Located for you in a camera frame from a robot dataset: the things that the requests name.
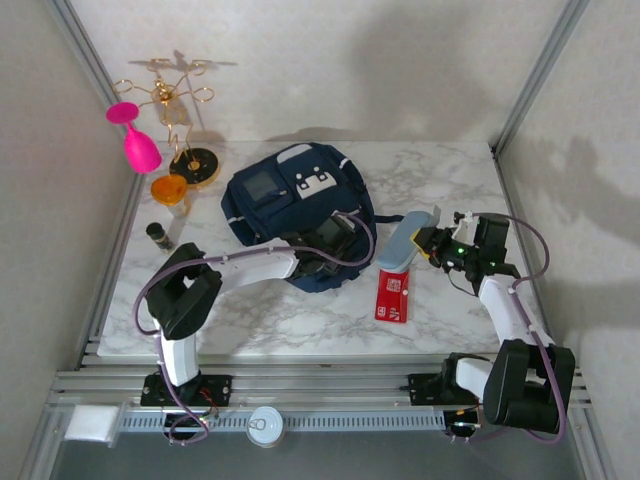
black round base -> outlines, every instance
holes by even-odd
[[[206,148],[187,148],[169,165],[169,173],[182,175],[190,187],[201,188],[213,182],[220,171],[218,157]]]

small black bottle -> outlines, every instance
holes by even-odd
[[[167,233],[158,222],[153,222],[147,225],[147,235],[151,237],[158,248],[164,253],[171,253],[175,248],[173,242],[167,236]]]

aluminum frame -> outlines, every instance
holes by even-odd
[[[63,34],[69,41],[85,72],[105,105],[117,101],[111,80],[91,45],[69,0],[45,0]],[[545,49],[521,92],[503,131],[493,147],[498,161],[508,147],[533,100],[553,68],[562,47],[571,35],[588,0],[570,0],[556,23]],[[498,176],[512,210],[502,173]],[[130,412],[161,412],[171,409],[148,409],[139,406],[142,379],[155,369],[151,357],[104,359],[95,353],[109,302],[120,269],[131,224],[135,216],[142,176],[136,175],[128,187],[121,213],[120,228],[114,234],[113,248],[103,269],[103,280],[93,298],[83,343],[79,349],[77,370],[59,372],[47,399],[38,430],[23,466],[21,479],[48,478],[62,440],[62,426],[71,407],[80,403],[131,402]],[[518,235],[521,247],[524,246]],[[408,355],[372,357],[272,357],[265,359],[202,356],[205,373],[234,375],[229,410],[243,413],[270,402],[283,411],[327,412],[417,412],[438,407],[411,407],[406,392],[398,386],[406,375],[437,372],[445,355]],[[569,405],[570,425],[588,480],[614,479],[607,463],[601,439],[594,434],[595,416],[584,380],[579,370],[574,378]]]

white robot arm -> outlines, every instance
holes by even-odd
[[[459,241],[459,223],[474,219],[473,244]],[[546,334],[526,302],[513,288],[520,275],[504,263],[509,222],[499,214],[454,214],[453,227],[426,227],[412,237],[422,255],[447,274],[464,272],[473,292],[485,306],[500,340],[494,362],[477,355],[453,353],[442,371],[419,382],[410,379],[411,398],[435,399],[435,404],[464,404],[469,392],[483,404],[489,423],[557,433],[560,408],[569,401],[575,358]],[[550,359],[551,369],[543,359]],[[557,405],[556,392],[562,400]],[[418,403],[429,405],[429,401]]]
[[[265,247],[288,246],[287,242],[277,238],[256,247],[249,247],[246,251],[264,250]],[[297,265],[298,258],[292,251],[247,255],[230,259],[216,267],[222,279],[222,286],[217,295],[263,280],[288,278],[293,274]],[[162,328],[157,320],[156,325],[159,329]],[[200,369],[195,333],[179,340],[167,340],[162,335],[161,342],[169,380],[174,386],[179,387],[198,375]]]

red package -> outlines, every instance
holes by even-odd
[[[407,323],[409,304],[409,271],[390,273],[380,270],[376,320]]]

